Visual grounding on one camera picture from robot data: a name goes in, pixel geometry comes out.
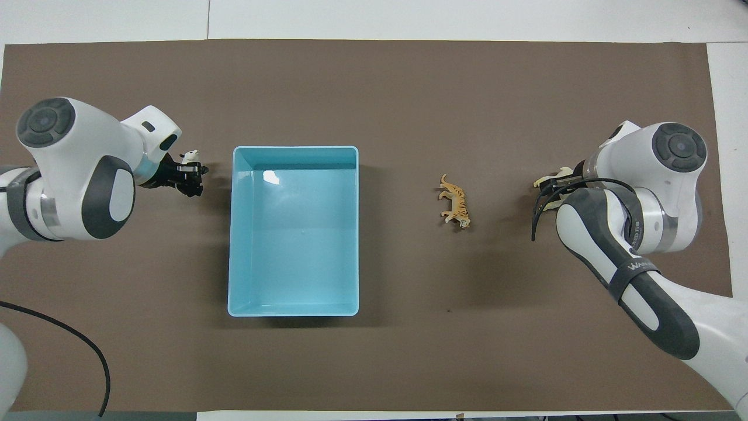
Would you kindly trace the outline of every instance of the brown mat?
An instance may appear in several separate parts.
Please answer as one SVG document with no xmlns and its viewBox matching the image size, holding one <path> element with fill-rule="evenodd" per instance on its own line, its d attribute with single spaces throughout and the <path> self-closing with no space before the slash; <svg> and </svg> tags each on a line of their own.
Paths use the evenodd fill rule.
<svg viewBox="0 0 748 421">
<path fill-rule="evenodd" d="M 138 189 L 100 242 L 27 243 L 0 296 L 59 317 L 109 358 L 112 410 L 715 410 L 727 404 L 656 349 L 561 246 L 552 214 L 530 242 L 536 178 L 587 158 L 621 121 L 678 121 L 708 142 L 705 224 L 663 274 L 730 294 L 703 44 L 221 40 L 7 46 L 2 163 L 32 164 L 17 118 L 64 95 L 122 119 L 148 104 L 202 151 L 205 193 Z M 236 319 L 226 312 L 231 151 L 356 145 L 361 311 Z M 439 213 L 439 177 L 473 225 Z M 94 354 L 0 312 L 30 371 L 16 410 L 93 409 Z"/>
</svg>

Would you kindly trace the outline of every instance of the blue tray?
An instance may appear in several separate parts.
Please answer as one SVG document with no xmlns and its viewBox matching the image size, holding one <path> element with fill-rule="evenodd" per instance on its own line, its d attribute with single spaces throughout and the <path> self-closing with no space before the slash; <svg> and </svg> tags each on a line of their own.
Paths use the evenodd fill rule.
<svg viewBox="0 0 748 421">
<path fill-rule="evenodd" d="M 228 312 L 358 312 L 358 149 L 233 152 Z"/>
</svg>

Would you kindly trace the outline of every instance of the toy tiger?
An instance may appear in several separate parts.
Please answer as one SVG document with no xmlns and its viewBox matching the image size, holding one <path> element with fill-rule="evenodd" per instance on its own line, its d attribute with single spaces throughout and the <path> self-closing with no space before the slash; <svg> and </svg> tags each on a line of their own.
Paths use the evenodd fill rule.
<svg viewBox="0 0 748 421">
<path fill-rule="evenodd" d="M 450 220 L 454 219 L 460 223 L 460 228 L 467 228 L 470 226 L 470 216 L 468 215 L 468 207 L 465 205 L 465 191 L 454 184 L 447 183 L 444 178 L 447 175 L 441 176 L 441 184 L 439 187 L 445 189 L 445 191 L 439 193 L 439 200 L 447 198 L 452 201 L 452 210 L 446 210 L 441 213 L 441 216 L 446 216 L 444 223 L 450 223 Z"/>
</svg>

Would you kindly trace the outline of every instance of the black strap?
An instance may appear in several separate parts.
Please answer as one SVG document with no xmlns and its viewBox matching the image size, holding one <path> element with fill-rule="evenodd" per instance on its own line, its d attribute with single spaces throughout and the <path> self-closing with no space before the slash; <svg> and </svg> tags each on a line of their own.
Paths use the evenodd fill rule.
<svg viewBox="0 0 748 421">
<path fill-rule="evenodd" d="M 654 270 L 658 273 L 660 272 L 660 270 L 657 269 L 657 266 L 649 261 L 648 258 L 635 257 L 628 259 L 623 262 L 622 265 L 618 266 L 618 269 L 616 269 L 613 278 L 610 279 L 610 284 L 608 284 L 608 292 L 613 296 L 613 299 L 617 303 L 620 303 L 623 291 L 626 290 L 626 287 L 631 283 L 631 280 L 638 274 L 649 272 L 650 270 Z"/>
<path fill-rule="evenodd" d="M 26 214 L 26 193 L 28 185 L 41 177 L 39 169 L 29 168 L 18 174 L 6 187 L 7 212 L 10 221 L 19 233 L 33 241 L 59 241 L 44 237 L 34 229 Z"/>
</svg>

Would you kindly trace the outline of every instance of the white robot link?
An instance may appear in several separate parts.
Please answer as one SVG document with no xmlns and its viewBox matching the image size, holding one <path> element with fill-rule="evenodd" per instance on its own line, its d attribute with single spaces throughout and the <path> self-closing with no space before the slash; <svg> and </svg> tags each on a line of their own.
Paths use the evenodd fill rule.
<svg viewBox="0 0 748 421">
<path fill-rule="evenodd" d="M 748 421 L 748 302 L 685 288 L 647 258 L 682 250 L 701 223 L 696 180 L 706 145 L 683 124 L 629 121 L 575 170 L 535 182 L 556 229 L 626 314 L 660 349 L 709 381 Z M 548 196 L 538 206 L 542 196 Z"/>
<path fill-rule="evenodd" d="M 135 186 L 203 191 L 208 168 L 191 151 L 175 163 L 169 148 L 182 130 L 147 106 L 118 121 L 71 98 L 51 98 L 19 119 L 16 134 L 38 168 L 0 166 L 0 257 L 24 241 L 101 240 L 127 222 Z M 25 377 L 25 353 L 0 325 L 0 419 Z"/>
</svg>

